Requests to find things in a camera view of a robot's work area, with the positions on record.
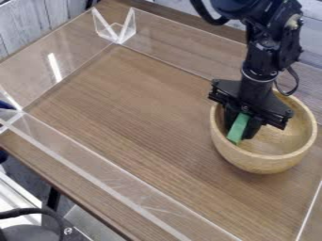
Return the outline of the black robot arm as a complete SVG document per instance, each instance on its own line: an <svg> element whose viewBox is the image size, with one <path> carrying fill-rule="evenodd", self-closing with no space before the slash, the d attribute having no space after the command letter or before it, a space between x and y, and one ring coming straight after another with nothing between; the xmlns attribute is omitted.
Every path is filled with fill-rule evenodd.
<svg viewBox="0 0 322 241"><path fill-rule="evenodd" d="M220 14L212 17L202 0L189 0L200 17L212 25L237 20L247 31L247 56L237 81L215 79L208 99L224 109L225 138L232 143L251 139L260 127L277 129L287 126L291 108L277 99L292 90L277 86L279 72L296 75L291 65L303 52L300 28L301 5L296 0L209 0Z"/></svg>

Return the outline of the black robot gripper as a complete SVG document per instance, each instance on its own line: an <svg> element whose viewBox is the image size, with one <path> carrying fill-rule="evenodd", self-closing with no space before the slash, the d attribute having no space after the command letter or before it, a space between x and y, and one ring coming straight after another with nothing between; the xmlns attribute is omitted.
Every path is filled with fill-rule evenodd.
<svg viewBox="0 0 322 241"><path fill-rule="evenodd" d="M272 88L255 87L248 81L213 79L208 99L224 108L225 129L229 130L239 113L251 116L243 133L243 139L252 139L261 125L271 125L283 130L292 110L277 98Z"/></svg>

